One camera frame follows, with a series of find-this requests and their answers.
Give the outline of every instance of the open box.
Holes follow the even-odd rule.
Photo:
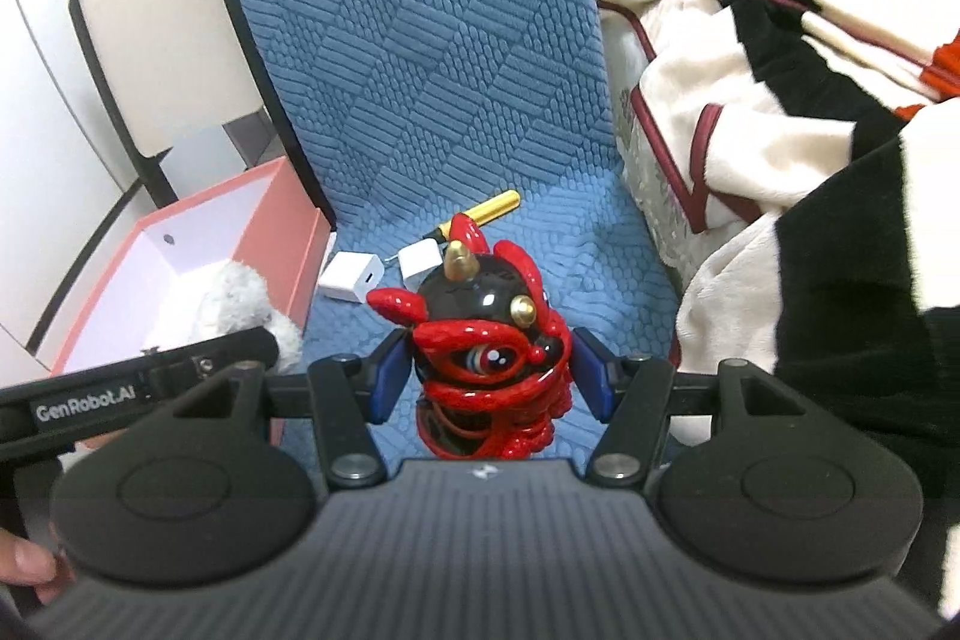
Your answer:
[[[200,301],[230,260],[259,272],[272,306],[302,329],[330,239],[286,158],[147,215],[83,305],[53,373],[188,344]]]

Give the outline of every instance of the white power adapter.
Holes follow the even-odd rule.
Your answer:
[[[380,285],[383,262],[373,253],[337,253],[317,281],[317,290],[331,299],[367,301],[367,294]]]
[[[443,263],[443,256],[435,239],[421,239],[397,252],[397,261],[404,287],[415,292],[424,278]]]

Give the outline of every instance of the toy figurine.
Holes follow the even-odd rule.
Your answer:
[[[412,329],[424,384],[416,429],[440,458],[527,458],[553,441],[571,405],[570,331],[544,297],[541,273],[503,239],[491,253],[467,215],[416,293],[367,295],[381,316]]]

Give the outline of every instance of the blue quilted fabric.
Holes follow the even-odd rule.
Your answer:
[[[676,298],[619,181],[593,0],[240,1],[339,215],[338,249],[392,255],[515,188],[520,210],[488,226],[488,239],[527,249],[571,326],[665,355]],[[400,285],[397,271],[384,282]],[[366,307],[319,297],[304,357],[366,353],[390,328]],[[393,466],[426,455],[418,394],[411,381],[390,423],[374,427]],[[599,434],[578,397],[546,455],[582,467]]]

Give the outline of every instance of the white logo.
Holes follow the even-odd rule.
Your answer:
[[[133,390],[133,386],[120,386],[117,391],[104,391],[104,393],[97,395],[89,393],[82,399],[73,397],[59,405],[38,405],[35,415],[37,415],[37,420],[40,423],[47,423],[59,418],[69,418],[77,413],[89,413],[90,410],[109,408],[110,405],[119,405],[121,402],[131,401],[131,399],[136,399],[136,391]]]
[[[472,472],[473,477],[478,477],[480,480],[490,480],[491,477],[496,477],[500,474],[500,470],[492,464],[482,464],[479,467],[475,467]]]

